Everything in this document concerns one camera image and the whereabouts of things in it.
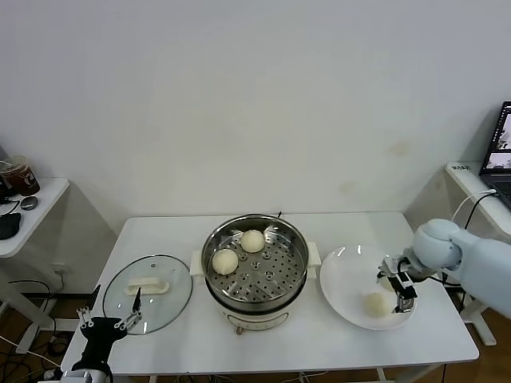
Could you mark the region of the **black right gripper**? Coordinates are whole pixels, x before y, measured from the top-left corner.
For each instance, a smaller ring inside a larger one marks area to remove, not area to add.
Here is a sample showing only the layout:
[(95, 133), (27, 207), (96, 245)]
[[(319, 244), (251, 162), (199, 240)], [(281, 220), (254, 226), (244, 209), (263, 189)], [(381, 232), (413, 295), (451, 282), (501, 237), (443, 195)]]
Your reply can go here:
[(411, 312), (418, 298), (412, 281), (418, 278), (414, 264), (408, 258), (385, 257), (377, 273), (377, 280), (382, 278), (392, 280), (397, 299), (394, 312), (396, 314)]

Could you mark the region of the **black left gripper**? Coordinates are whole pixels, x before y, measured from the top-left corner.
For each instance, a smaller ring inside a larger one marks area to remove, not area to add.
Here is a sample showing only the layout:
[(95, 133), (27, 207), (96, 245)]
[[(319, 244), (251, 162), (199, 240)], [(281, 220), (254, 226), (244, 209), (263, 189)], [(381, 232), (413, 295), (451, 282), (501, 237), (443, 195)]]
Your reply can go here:
[(79, 369), (109, 369), (108, 361), (113, 343), (123, 338), (122, 330), (131, 330), (142, 317), (141, 288), (137, 290), (131, 313), (125, 319), (93, 317), (91, 309), (97, 300), (101, 286), (97, 285), (87, 303), (77, 309), (78, 325), (86, 339), (85, 348), (78, 361)]

